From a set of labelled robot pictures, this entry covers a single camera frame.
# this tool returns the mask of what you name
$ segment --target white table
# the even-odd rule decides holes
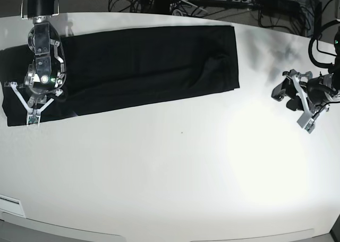
[[[71,13],[54,24],[79,35],[227,23]],[[311,135],[302,130],[296,123],[302,113],[270,94],[285,70],[319,73],[308,58],[309,40],[233,26],[240,89],[39,128],[8,128],[1,109],[0,194],[20,199],[29,219],[128,242],[328,233],[340,214],[340,105],[331,106]],[[17,17],[0,19],[0,49],[26,43],[31,28]]]

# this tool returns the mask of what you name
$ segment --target folded garment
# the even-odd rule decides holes
[[[41,122],[239,88],[231,26],[126,29],[66,37],[62,43],[68,97],[46,108]],[[8,126],[25,125],[27,112],[4,83],[23,83],[33,58],[27,45],[0,51]],[[26,91],[20,92],[28,101]]]

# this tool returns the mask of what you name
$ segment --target white tabletop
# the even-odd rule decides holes
[[[54,22],[75,35],[224,24],[120,13],[61,14]],[[270,95],[285,70],[318,75],[309,40],[233,26],[240,89],[40,127],[8,128],[1,109],[0,194],[20,199],[29,219],[128,242],[328,233],[340,214],[340,105],[311,135],[302,130],[302,113]],[[0,49],[26,43],[31,28],[30,21],[0,19]]]

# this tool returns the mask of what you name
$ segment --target black cloth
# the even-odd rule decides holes
[[[139,28],[62,38],[68,92],[41,122],[221,93],[239,88],[234,28]],[[26,110],[7,81],[23,83],[33,53],[27,45],[0,51],[0,81],[8,126]],[[28,95],[20,90],[26,100]]]

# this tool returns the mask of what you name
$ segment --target wire bundle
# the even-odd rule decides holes
[[[108,11],[111,12],[119,1],[126,1],[129,5],[118,12],[129,10],[131,13],[148,13],[154,2],[154,0],[108,0]]]

